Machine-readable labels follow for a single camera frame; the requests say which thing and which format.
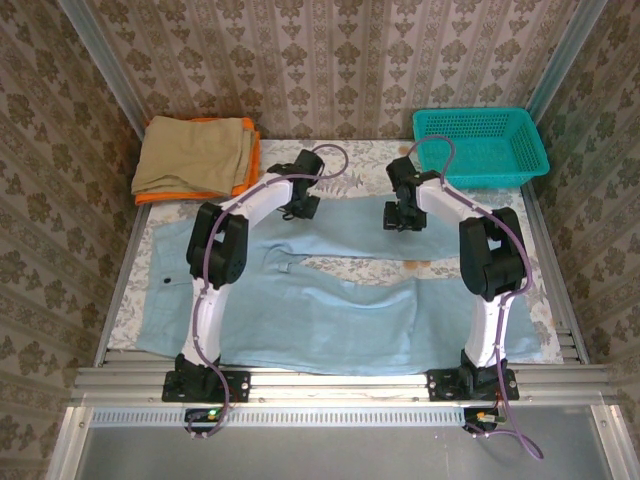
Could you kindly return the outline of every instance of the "light blue jeans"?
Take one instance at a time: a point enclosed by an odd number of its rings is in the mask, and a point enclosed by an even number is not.
[[[359,285],[300,265],[309,255],[430,261],[458,255],[457,232],[431,216],[422,232],[384,231],[389,199],[322,200],[312,221],[285,222],[274,212],[252,229],[247,266],[224,313],[221,361],[342,375],[459,364],[473,308],[461,279]],[[154,231],[140,349],[168,356],[182,349],[192,299],[185,259],[192,227],[187,220]],[[511,360],[540,353],[522,298],[511,308],[506,350]]]

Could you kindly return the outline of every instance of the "floral pattern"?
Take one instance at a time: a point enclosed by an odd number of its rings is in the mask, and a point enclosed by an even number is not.
[[[140,124],[246,115],[263,138],[373,139],[408,138],[422,108],[524,107],[578,0],[87,3]]]
[[[391,185],[385,172],[390,159],[405,154],[410,142],[390,141],[348,141],[336,142],[343,146],[351,158],[347,171],[331,181],[320,182],[314,188],[321,198],[350,198],[369,195],[391,194]],[[261,144],[261,169],[295,158],[301,148],[313,148],[315,141],[265,140]],[[326,171],[335,171],[344,161],[342,155],[330,149],[319,152],[326,162]],[[520,192],[500,190],[497,192],[471,191],[479,202],[491,206],[510,206],[518,213],[525,238],[525,246],[534,266],[535,287],[527,296],[531,318],[542,345],[542,358],[532,358],[531,362],[561,363],[560,345],[551,318],[546,298],[542,274],[538,266],[531,228],[526,217],[524,201]],[[151,208],[142,239],[136,253],[122,304],[116,316],[115,327],[109,338],[111,349],[135,349],[135,343],[142,326],[144,300],[148,287],[148,271],[151,261],[151,238],[158,225],[195,217],[197,202],[168,202]],[[352,282],[370,285],[391,285],[412,276],[419,278],[452,278],[460,275],[459,260],[450,258],[433,262],[399,262],[376,259],[354,259],[333,257],[310,257],[304,265]]]
[[[639,34],[637,2],[608,2],[540,122],[551,172],[536,184],[591,361],[610,364],[638,452]]]
[[[0,477],[44,478],[127,246],[139,140],[57,2],[0,1],[0,31]]]

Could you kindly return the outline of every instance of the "patterned tablecloth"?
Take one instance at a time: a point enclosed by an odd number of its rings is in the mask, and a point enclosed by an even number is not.
[[[312,140],[264,140],[261,142],[261,168],[282,162],[293,162],[300,149],[311,149],[320,141]],[[318,182],[314,194],[321,198],[350,198],[393,193],[385,172],[386,165],[406,154],[411,142],[399,140],[377,141],[337,141],[349,153],[350,164],[347,171],[338,178]],[[335,149],[318,152],[326,163],[327,173],[336,171],[343,163],[343,157]],[[509,206],[518,213],[525,246],[533,266],[535,285],[527,294],[527,304],[531,318],[542,345],[542,358],[531,359],[536,363],[562,363],[560,345],[555,323],[545,295],[542,273],[531,236],[531,228],[526,216],[524,201],[519,189],[475,190],[468,192],[480,203],[491,207]],[[109,348],[135,350],[135,343],[142,325],[144,301],[148,287],[149,262],[151,260],[151,234],[155,227],[195,217],[199,202],[167,202],[154,205],[135,261],[129,273],[122,304],[115,326],[109,339]],[[335,257],[311,257],[305,265],[317,268],[345,280],[370,285],[391,285],[408,277],[451,278],[460,276],[459,259],[449,258],[433,262],[400,262],[392,260],[354,259]]]

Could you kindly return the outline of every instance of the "teal basket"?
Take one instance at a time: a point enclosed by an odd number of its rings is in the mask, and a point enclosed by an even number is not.
[[[547,154],[531,116],[522,108],[420,110],[413,115],[416,141],[449,137],[456,157],[447,180],[456,188],[519,187],[549,171]],[[449,145],[442,140],[418,146],[423,170],[442,171]]]

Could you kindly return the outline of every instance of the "patterned wallpaper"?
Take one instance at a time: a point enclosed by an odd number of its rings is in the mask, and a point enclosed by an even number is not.
[[[143,105],[271,138],[409,138],[421,108],[525,106],[577,0],[90,0]]]
[[[0,2],[1,478],[44,476],[93,360],[138,144],[56,2]]]
[[[640,452],[640,2],[609,2],[539,125],[537,184],[591,359]]]

